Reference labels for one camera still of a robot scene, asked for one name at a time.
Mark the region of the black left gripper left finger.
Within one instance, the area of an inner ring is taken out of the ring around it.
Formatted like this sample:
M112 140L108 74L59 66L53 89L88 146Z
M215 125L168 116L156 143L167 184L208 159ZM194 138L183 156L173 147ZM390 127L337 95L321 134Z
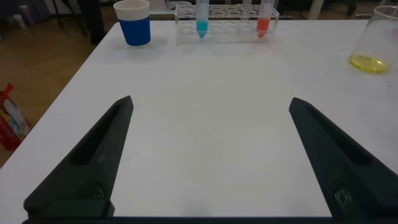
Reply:
M108 218L134 106L116 101L25 199L30 218Z

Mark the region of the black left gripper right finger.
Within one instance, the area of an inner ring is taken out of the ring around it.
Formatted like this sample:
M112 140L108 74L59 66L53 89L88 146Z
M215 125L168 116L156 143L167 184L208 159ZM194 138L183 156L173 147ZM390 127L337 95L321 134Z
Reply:
M397 218L397 174L310 103L290 115L333 218Z

